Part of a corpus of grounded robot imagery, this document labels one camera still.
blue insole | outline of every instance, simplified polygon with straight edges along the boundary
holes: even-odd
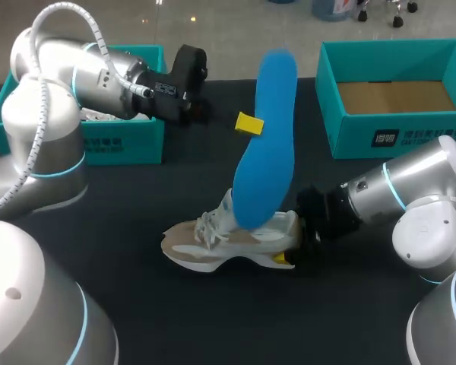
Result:
[[[252,137],[233,181],[233,212],[238,225],[253,230],[280,209],[294,171],[294,102],[297,66],[292,54],[276,49],[260,65],[255,117],[264,121]]]

tiled floor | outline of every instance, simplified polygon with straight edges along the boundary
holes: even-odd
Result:
[[[311,15],[311,1],[296,0],[289,5],[267,0],[76,2],[95,17],[109,44],[160,43],[166,49],[168,65],[183,43],[204,48],[211,79],[254,78],[260,58],[276,47],[293,52],[299,76],[307,77],[315,75],[323,40],[456,37],[456,0],[417,0],[418,12],[404,11],[405,25],[400,29],[391,27],[394,7],[383,0],[372,0],[366,23],[320,21]],[[14,38],[53,2],[0,0],[0,82],[8,71]],[[73,13],[58,12],[44,26],[65,36],[92,39],[86,24]]]

black table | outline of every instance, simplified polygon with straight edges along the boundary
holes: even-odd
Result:
[[[77,204],[15,221],[114,321],[120,364],[408,364],[405,329],[433,286],[394,253],[392,226],[324,245],[307,275],[232,260],[212,275],[186,271],[160,250],[163,231],[214,209],[249,141],[233,130],[253,113],[254,81],[212,81],[211,125],[167,129],[162,166],[91,167]],[[299,81],[296,169],[283,209],[379,160],[336,161],[314,80]]]

teal cardboard box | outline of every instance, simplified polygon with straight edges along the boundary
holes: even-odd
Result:
[[[153,70],[166,71],[162,46],[121,45],[111,48],[143,58]],[[2,105],[16,86],[17,82],[9,72],[0,93],[0,154],[7,154],[10,151],[2,125]],[[90,165],[128,165],[162,161],[164,123],[161,120],[152,118],[83,121],[82,126],[86,161]]]
[[[456,40],[324,42],[316,92],[336,159],[456,139]]]

yellow block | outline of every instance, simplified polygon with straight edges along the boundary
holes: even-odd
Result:
[[[281,265],[290,265],[289,262],[286,261],[286,256],[285,254],[282,252],[282,253],[279,253],[278,255],[275,255],[272,260],[277,263],[277,264],[281,264]]]
[[[260,135],[264,128],[264,121],[253,116],[247,116],[240,112],[238,119],[236,120],[235,130],[248,132],[253,135]]]

